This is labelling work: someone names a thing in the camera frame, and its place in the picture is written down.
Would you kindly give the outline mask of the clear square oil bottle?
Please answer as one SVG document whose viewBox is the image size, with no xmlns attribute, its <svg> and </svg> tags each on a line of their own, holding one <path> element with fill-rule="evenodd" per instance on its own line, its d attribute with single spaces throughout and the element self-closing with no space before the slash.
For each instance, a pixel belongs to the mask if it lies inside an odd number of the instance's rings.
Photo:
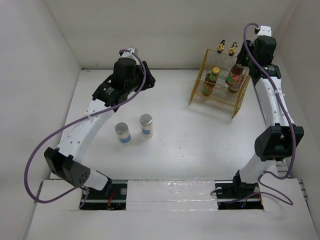
<svg viewBox="0 0 320 240">
<path fill-rule="evenodd" d="M 237 51 L 238 44 L 237 42 L 233 42 L 232 46 L 228 50 L 228 55 L 230 57 L 234 56 Z"/>
</svg>

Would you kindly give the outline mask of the yellow cap sauce bottle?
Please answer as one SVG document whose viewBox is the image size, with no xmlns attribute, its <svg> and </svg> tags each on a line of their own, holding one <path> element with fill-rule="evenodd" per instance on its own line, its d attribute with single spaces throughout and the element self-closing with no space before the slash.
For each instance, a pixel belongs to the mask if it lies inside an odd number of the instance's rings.
<svg viewBox="0 0 320 240">
<path fill-rule="evenodd" d="M 218 77 L 220 74 L 220 68 L 215 66 L 212 68 L 211 73 L 207 73 L 204 79 L 204 87 L 202 89 L 202 93 L 205 96 L 210 96 L 216 86 Z"/>
<path fill-rule="evenodd" d="M 235 94 L 237 91 L 234 90 L 235 85 L 241 78 L 241 75 L 244 71 L 244 66 L 239 63 L 235 63 L 231 68 L 228 76 L 225 79 L 225 83 L 228 85 L 228 91 L 232 94 Z"/>
</svg>

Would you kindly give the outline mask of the dark liquid square bottle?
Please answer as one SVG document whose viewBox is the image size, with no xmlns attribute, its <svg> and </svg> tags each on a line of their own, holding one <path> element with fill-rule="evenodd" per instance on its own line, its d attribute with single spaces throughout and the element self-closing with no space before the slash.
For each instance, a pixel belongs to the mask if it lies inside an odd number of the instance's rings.
<svg viewBox="0 0 320 240">
<path fill-rule="evenodd" d="M 223 39 L 216 48 L 218 54 L 221 54 L 225 49 L 225 40 Z"/>
</svg>

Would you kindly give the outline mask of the blue label shaker jar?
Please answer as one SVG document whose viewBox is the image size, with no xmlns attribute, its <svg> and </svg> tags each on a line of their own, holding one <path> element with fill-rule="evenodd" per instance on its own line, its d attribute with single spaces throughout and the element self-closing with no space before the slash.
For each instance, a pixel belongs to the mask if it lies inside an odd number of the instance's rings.
<svg viewBox="0 0 320 240">
<path fill-rule="evenodd" d="M 139 118 L 141 132 L 146 138 L 153 136 L 153 119 L 150 114 L 142 114 Z"/>
</svg>

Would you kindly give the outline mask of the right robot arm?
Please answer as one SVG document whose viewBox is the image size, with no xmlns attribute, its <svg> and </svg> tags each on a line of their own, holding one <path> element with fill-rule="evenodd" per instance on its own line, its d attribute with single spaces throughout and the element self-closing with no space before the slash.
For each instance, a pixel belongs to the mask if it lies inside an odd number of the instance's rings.
<svg viewBox="0 0 320 240">
<path fill-rule="evenodd" d="M 253 42 L 245 40 L 237 63 L 249 68 L 249 75 L 263 114 L 266 129 L 254 142 L 254 155 L 233 177 L 231 191 L 246 197 L 258 186 L 260 176 L 275 162 L 291 159 L 293 166 L 296 148 L 304 136 L 304 129 L 296 126 L 286 107 L 282 93 L 281 72 L 272 64 L 276 39 L 261 35 Z"/>
</svg>

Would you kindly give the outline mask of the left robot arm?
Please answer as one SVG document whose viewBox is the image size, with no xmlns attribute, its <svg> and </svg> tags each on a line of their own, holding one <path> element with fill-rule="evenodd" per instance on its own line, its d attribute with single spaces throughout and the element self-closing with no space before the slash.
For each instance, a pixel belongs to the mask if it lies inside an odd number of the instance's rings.
<svg viewBox="0 0 320 240">
<path fill-rule="evenodd" d="M 52 174 L 75 188 L 94 189 L 100 198 L 111 194 L 111 179 L 82 164 L 85 153 L 104 123 L 125 103 L 132 92 L 153 88 L 155 78 L 148 64 L 134 57 L 120 57 L 113 73 L 94 91 L 85 112 L 86 119 L 76 123 L 56 148 L 47 148 L 44 158 Z"/>
</svg>

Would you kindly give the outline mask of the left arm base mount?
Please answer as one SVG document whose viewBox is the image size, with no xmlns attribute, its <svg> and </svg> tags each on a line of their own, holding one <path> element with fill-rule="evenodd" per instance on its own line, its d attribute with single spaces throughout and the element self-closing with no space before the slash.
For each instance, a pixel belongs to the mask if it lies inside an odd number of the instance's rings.
<svg viewBox="0 0 320 240">
<path fill-rule="evenodd" d="M 91 187 L 82 189 L 79 209 L 84 211 L 122 211 L 126 210 L 128 180 L 113 180 L 106 195 Z"/>
</svg>

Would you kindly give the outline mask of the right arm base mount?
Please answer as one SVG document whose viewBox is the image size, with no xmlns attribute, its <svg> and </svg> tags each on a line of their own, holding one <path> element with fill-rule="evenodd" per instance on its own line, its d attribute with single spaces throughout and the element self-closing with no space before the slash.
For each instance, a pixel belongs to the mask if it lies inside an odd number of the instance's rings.
<svg viewBox="0 0 320 240">
<path fill-rule="evenodd" d="M 210 194 L 216 197 L 218 210 L 264 209 L 257 183 L 236 185 L 232 180 L 215 180 L 214 186 Z"/>
</svg>

